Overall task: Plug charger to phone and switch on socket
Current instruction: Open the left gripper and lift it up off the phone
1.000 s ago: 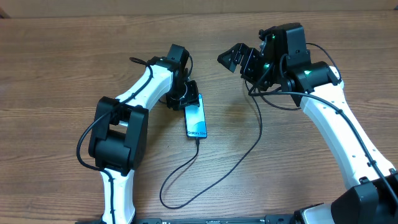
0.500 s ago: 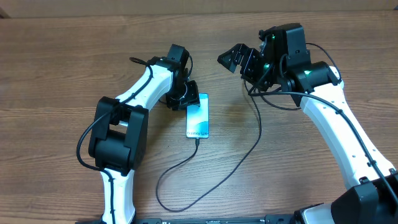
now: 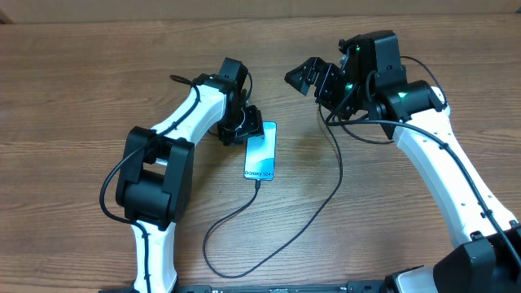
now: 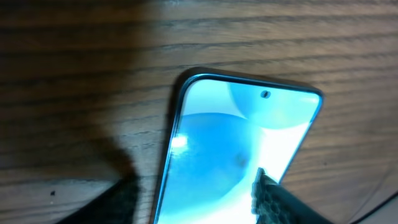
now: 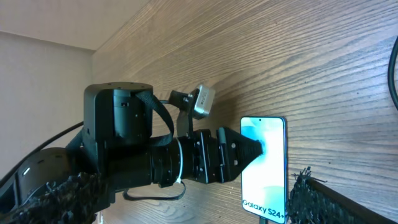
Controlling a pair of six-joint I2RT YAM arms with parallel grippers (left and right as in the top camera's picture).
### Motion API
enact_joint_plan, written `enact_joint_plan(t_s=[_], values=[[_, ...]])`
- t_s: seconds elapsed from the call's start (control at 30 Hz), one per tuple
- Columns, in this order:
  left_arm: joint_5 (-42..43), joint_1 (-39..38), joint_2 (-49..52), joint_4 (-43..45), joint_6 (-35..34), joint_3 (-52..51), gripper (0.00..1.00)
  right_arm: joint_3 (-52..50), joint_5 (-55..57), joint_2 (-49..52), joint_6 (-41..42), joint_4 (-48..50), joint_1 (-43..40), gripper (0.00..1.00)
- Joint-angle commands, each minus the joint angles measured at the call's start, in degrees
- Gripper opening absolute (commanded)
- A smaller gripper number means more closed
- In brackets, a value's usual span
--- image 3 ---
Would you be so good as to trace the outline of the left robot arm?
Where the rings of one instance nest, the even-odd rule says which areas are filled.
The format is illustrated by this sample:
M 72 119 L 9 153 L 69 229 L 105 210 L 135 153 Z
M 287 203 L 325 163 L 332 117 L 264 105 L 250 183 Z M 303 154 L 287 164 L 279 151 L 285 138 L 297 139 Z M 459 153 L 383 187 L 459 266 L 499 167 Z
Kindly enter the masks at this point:
M 244 144 L 263 135 L 261 112 L 247 105 L 251 77 L 247 67 L 226 58 L 218 73 L 187 84 L 181 106 L 150 129 L 128 133 L 116 185 L 116 203 L 124 209 L 136 240 L 137 275 L 130 292 L 172 292 L 177 282 L 173 263 L 175 225 L 190 199 L 195 147 L 210 128 L 225 146 Z

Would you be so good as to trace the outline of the Samsung Galaxy smartphone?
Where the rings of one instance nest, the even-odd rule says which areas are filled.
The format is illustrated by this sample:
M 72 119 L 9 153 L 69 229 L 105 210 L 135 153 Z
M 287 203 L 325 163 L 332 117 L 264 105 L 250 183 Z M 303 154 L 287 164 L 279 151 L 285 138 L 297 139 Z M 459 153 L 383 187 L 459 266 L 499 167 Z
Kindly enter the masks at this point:
M 274 179 L 277 124 L 274 121 L 265 121 L 263 130 L 263 135 L 247 140 L 243 174 L 245 179 Z

